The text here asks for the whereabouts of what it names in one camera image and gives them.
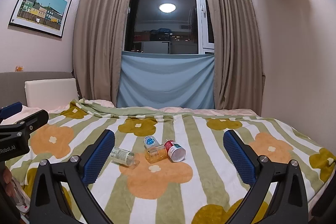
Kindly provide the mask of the person's left hand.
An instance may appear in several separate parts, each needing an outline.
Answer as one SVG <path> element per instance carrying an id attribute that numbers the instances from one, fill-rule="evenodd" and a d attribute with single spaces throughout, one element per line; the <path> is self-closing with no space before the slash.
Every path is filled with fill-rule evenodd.
<path id="1" fill-rule="evenodd" d="M 5 169 L 2 172 L 2 177 L 5 182 L 5 191 L 9 197 L 14 198 L 15 197 L 15 189 L 12 183 L 12 174 L 10 170 L 5 167 Z"/>

